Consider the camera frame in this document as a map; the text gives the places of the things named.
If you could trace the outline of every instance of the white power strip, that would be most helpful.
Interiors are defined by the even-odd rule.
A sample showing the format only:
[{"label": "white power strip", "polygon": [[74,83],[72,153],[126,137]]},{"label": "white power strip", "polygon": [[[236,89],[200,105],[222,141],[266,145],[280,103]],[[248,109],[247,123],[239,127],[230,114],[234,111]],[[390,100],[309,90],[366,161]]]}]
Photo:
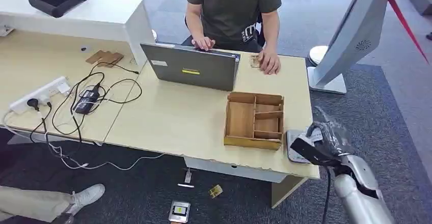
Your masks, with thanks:
[{"label": "white power strip", "polygon": [[54,81],[44,85],[43,87],[25,95],[17,101],[11,103],[9,108],[15,113],[22,114],[30,107],[27,105],[27,101],[32,98],[36,98],[40,103],[46,104],[50,97],[57,93],[67,95],[70,91],[70,86],[66,77],[61,76]]}]

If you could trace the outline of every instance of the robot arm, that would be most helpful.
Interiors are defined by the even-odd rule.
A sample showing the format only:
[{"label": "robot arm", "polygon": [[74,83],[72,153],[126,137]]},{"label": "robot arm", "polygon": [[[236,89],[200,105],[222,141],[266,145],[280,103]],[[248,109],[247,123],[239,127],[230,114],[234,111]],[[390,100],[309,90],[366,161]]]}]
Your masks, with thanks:
[{"label": "robot arm", "polygon": [[[341,199],[350,223],[395,223],[369,165],[353,154],[346,129],[322,110],[321,113],[325,122],[312,123],[306,137],[298,137],[291,148],[312,164],[333,168],[336,195]],[[311,144],[308,139],[317,128],[322,140]]]}]

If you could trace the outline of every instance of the wooden tray compartment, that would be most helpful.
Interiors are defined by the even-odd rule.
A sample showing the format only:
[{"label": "wooden tray compartment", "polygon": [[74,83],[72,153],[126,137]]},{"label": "wooden tray compartment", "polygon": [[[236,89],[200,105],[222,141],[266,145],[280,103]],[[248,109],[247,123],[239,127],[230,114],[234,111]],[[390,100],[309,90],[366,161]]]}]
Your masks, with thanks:
[{"label": "wooden tray compartment", "polygon": [[224,145],[278,150],[283,137],[283,106],[280,95],[230,93]]}]

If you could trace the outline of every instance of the white kiosk stand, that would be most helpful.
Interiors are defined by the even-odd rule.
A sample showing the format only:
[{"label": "white kiosk stand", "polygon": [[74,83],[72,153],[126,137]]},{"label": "white kiosk stand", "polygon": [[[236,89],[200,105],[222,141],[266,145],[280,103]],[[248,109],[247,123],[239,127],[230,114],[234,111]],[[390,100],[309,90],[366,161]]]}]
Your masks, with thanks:
[{"label": "white kiosk stand", "polygon": [[378,46],[386,6],[387,0],[352,0],[329,46],[314,47],[309,53],[318,64],[308,67],[312,90],[346,93],[342,72]]}]

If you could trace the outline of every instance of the laptop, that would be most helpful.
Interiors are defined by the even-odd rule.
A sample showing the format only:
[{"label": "laptop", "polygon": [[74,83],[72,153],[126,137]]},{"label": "laptop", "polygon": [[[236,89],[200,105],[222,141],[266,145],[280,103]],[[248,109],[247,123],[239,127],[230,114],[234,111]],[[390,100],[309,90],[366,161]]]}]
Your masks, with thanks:
[{"label": "laptop", "polygon": [[240,55],[175,44],[141,44],[157,78],[224,91],[234,89]]}]

